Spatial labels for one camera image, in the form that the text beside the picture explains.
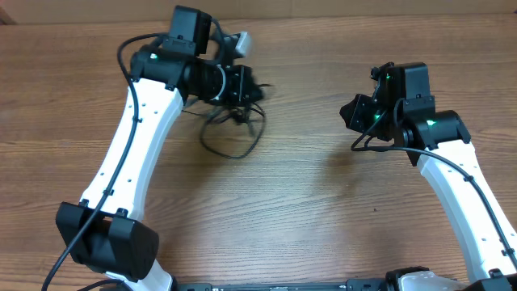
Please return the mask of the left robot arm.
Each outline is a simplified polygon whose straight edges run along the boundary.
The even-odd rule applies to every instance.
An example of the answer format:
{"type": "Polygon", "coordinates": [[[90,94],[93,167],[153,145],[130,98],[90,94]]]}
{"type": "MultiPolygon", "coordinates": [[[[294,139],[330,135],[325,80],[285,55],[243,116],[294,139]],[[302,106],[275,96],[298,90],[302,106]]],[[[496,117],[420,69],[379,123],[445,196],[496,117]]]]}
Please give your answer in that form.
{"type": "Polygon", "coordinates": [[[166,136],[183,109],[212,105],[207,124],[252,124],[262,87],[240,60],[248,32],[228,34],[203,11],[177,6],[170,30],[138,37],[141,47],[120,69],[128,96],[98,173],[76,204],[64,202],[57,228],[63,256],[104,275],[115,290],[173,290],[158,262],[158,234],[143,223],[150,178],[166,136]]]}

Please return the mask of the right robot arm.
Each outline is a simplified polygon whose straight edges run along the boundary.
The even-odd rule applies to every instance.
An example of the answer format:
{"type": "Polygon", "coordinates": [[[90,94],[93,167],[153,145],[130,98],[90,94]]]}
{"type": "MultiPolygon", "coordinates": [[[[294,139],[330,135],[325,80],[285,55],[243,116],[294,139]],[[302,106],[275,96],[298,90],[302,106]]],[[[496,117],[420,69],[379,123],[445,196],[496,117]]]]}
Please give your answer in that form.
{"type": "Polygon", "coordinates": [[[360,134],[351,150],[407,153],[447,214],[469,282],[409,267],[369,285],[378,290],[514,290],[516,231],[485,180],[464,122],[452,110],[436,110],[427,65],[387,62],[372,68],[370,77],[376,84],[373,94],[357,94],[339,112],[346,127],[360,134]]]}

